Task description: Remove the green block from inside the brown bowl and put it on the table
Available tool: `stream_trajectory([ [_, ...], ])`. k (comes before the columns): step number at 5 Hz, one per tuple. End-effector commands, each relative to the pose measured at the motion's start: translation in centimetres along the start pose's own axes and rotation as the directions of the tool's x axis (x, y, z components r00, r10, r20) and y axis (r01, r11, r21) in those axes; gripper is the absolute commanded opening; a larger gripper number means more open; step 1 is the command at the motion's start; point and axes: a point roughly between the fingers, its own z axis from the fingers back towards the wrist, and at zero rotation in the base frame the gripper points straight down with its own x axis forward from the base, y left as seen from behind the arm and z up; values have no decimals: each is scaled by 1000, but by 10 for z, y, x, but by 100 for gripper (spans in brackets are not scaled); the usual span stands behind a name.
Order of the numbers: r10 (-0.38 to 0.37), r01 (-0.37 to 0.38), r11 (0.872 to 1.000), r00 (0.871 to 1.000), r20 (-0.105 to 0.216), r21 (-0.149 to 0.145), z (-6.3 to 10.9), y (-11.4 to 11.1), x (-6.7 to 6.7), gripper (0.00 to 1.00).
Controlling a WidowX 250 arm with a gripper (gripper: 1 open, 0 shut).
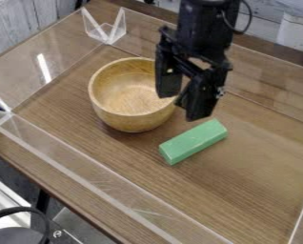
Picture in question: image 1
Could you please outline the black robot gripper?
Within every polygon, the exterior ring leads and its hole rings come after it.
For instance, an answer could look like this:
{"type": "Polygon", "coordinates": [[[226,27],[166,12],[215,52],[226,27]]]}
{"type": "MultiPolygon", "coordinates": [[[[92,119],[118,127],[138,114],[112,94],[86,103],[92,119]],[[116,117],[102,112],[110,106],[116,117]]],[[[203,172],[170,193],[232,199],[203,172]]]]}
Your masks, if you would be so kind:
{"type": "Polygon", "coordinates": [[[186,120],[210,117],[224,93],[228,71],[234,65],[226,51],[231,47],[234,32],[226,25],[163,26],[155,52],[155,89],[160,98],[179,94],[176,105],[186,110],[186,120]],[[203,70],[191,61],[210,64],[203,70]],[[180,91],[182,77],[191,78],[180,91]]]}

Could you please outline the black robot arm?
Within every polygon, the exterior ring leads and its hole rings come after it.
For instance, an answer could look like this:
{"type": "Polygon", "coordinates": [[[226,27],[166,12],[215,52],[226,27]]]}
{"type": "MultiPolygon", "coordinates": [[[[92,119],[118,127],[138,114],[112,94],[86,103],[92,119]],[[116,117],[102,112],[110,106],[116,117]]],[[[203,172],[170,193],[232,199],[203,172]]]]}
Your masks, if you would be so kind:
{"type": "Polygon", "coordinates": [[[211,116],[224,94],[234,65],[226,56],[246,0],[180,0],[178,26],[159,28],[155,50],[155,90],[160,98],[174,97],[186,119],[211,116]]]}

